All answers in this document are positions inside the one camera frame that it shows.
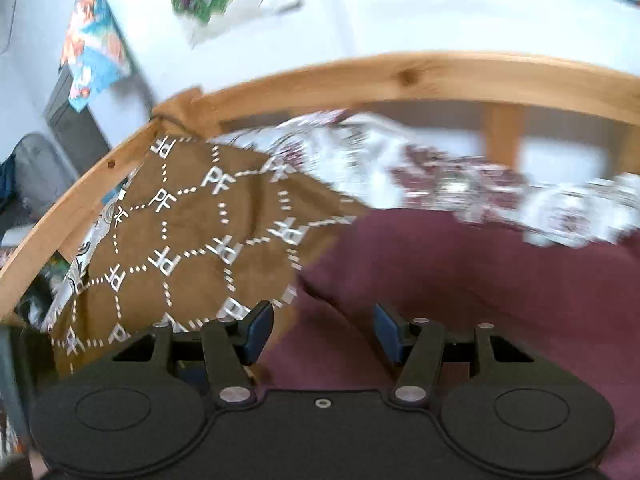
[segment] circular cover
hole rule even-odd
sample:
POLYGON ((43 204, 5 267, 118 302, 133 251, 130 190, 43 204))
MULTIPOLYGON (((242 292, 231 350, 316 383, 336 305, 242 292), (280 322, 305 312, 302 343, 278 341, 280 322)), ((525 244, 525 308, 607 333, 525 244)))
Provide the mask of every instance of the circular cover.
POLYGON ((171 458, 204 421, 199 394, 171 376, 122 386, 61 383, 36 403, 31 433, 63 468, 122 474, 171 458))
POLYGON ((473 457, 518 473, 551 474, 593 461, 609 443, 609 403, 587 386, 513 388, 464 384, 440 412, 449 436, 473 457))

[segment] brown pillow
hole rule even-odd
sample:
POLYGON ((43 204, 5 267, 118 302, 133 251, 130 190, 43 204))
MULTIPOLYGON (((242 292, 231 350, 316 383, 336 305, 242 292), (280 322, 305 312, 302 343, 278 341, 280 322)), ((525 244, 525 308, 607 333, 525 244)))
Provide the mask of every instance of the brown pillow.
POLYGON ((281 159, 160 136, 52 329, 60 373, 153 322, 197 330, 260 300, 276 307, 278 338, 295 318, 296 271, 366 210, 281 159))

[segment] maroon fabric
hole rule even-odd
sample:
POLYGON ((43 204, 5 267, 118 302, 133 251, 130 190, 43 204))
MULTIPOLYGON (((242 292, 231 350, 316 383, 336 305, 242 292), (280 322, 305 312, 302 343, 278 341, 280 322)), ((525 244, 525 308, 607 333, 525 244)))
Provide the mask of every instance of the maroon fabric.
POLYGON ((620 245, 540 248, 521 232, 446 212, 373 211, 302 272, 299 322, 261 362, 278 388, 390 386, 372 331, 375 302, 449 330, 492 322, 607 397, 616 433, 602 469, 636 479, 639 298, 640 234, 620 245))

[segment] wooden bed frame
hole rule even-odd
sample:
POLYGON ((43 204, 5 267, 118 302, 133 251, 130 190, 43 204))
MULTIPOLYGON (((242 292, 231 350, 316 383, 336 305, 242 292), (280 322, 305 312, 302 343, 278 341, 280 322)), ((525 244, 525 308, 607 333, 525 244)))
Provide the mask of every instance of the wooden bed frame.
POLYGON ((527 106, 626 123, 616 169, 640 173, 640 78, 574 61, 479 52, 388 54, 293 70, 209 95, 190 89, 155 108, 158 118, 100 160, 31 230, 0 271, 0 317, 56 250, 72 259, 102 208, 101 198, 141 163, 156 133, 182 131, 163 114, 211 138, 242 117, 366 109, 395 100, 483 102, 486 156, 511 167, 527 106))

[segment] wood knot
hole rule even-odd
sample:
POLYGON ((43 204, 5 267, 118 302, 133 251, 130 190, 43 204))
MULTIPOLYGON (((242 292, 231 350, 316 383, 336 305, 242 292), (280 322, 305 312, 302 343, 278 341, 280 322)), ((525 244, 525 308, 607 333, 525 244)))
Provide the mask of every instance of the wood knot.
POLYGON ((420 72, 415 68, 407 68, 398 74, 402 86, 413 86, 420 81, 420 72))

